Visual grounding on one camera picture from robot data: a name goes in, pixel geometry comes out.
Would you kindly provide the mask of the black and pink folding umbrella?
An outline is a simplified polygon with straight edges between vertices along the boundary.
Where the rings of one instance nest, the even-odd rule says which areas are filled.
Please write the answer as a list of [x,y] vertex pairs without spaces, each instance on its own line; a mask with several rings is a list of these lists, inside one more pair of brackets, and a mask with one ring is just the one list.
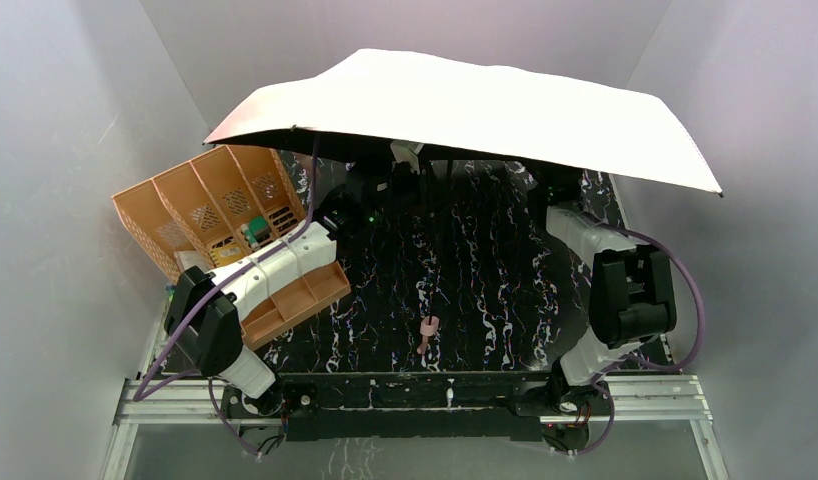
[[532,160],[721,194],[701,150],[658,97],[509,66],[361,49],[314,77],[265,86],[208,135],[335,161]]

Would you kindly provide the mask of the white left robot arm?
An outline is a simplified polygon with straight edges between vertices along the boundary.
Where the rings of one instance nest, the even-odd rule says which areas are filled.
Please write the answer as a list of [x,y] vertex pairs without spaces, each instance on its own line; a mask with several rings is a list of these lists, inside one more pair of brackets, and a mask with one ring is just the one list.
[[385,214],[417,207],[434,216],[442,182],[431,162],[355,163],[304,223],[232,263],[186,269],[164,327],[198,374],[219,377],[263,403],[281,380],[257,350],[345,296],[337,256]]

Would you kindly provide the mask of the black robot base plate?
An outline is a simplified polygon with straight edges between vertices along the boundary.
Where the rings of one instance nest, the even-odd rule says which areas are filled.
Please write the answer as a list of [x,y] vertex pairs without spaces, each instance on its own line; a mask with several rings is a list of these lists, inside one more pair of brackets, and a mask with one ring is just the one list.
[[226,386],[223,414],[244,426],[272,420],[292,442],[352,437],[503,437],[540,442],[569,426],[587,439],[609,402],[590,386],[565,387],[548,371],[289,373],[268,406]]

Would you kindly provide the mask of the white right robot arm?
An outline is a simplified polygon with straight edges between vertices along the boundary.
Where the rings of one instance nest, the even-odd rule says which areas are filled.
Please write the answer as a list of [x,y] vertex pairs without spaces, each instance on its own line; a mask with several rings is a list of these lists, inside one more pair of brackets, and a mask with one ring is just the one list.
[[565,387],[585,387],[644,343],[671,331],[676,306],[666,252],[595,219],[580,205],[579,168],[528,160],[535,181],[528,211],[544,238],[563,243],[588,267],[588,325],[554,364]]

